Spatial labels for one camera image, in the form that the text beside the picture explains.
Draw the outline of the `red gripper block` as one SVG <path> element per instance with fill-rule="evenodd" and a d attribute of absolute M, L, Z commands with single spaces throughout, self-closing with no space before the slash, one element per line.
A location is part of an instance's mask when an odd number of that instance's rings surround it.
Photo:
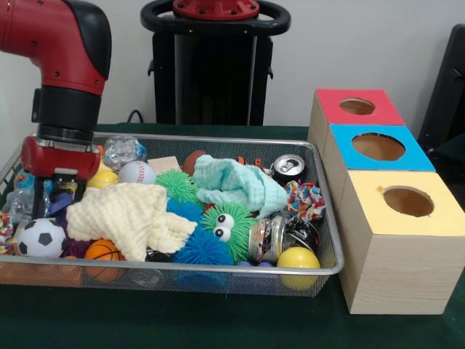
<path fill-rule="evenodd" d="M 36 176 L 34 180 L 32 219 L 43 218 L 45 178 L 54 175 L 75 177 L 76 191 L 73 202 L 79 202 L 90 180 L 100 167 L 100 152 L 96 146 L 54 142 L 35 136 L 27 136 L 21 148 L 21 160 L 25 171 Z"/>

